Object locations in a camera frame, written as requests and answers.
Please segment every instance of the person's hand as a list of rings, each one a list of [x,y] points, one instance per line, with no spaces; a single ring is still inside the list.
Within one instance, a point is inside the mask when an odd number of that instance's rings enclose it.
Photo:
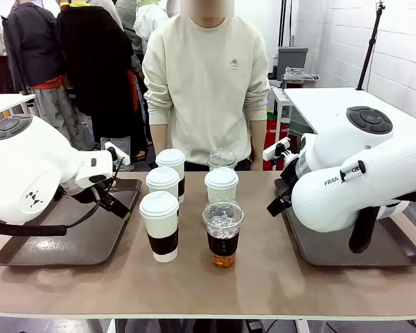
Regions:
[[[263,160],[252,161],[251,171],[263,171]]]

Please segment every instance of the brown liquid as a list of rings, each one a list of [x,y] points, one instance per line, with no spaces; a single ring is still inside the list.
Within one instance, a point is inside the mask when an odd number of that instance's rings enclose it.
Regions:
[[[236,253],[228,257],[221,257],[220,255],[213,254],[213,263],[220,268],[228,268],[234,265],[234,260],[236,259]]]

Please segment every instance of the clear plastic cup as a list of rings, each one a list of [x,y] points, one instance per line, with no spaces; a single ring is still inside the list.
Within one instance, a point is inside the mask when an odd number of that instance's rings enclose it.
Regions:
[[[210,171],[222,167],[234,170],[237,165],[237,157],[231,150],[221,148],[209,154],[207,164]]]
[[[140,215],[144,218],[151,250],[158,262],[170,262],[177,257],[178,210],[177,198],[165,191],[149,193],[140,202]]]
[[[235,199],[239,177],[237,173],[227,167],[221,167],[210,171],[205,176],[208,200],[213,201],[220,198]]]
[[[208,203],[202,217],[207,226],[212,262],[220,268],[233,266],[243,210],[235,200],[218,199]]]
[[[179,203],[183,203],[185,195],[185,154],[179,149],[165,149],[155,158],[159,167],[171,167],[180,177],[178,191]]]

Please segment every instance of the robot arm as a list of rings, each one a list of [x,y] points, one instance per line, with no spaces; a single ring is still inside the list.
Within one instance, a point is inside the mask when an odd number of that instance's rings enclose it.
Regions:
[[[416,201],[416,140],[392,137],[392,129],[382,112],[356,107],[327,131],[305,135],[300,156],[281,174],[288,200],[279,198],[268,210],[275,215],[292,205],[299,221],[318,232],[354,226],[349,247],[363,252],[377,219]]]
[[[21,226],[39,216],[59,188],[101,204],[112,177],[109,151],[77,151],[40,118],[20,115],[0,121],[0,233],[65,234],[67,226]]]

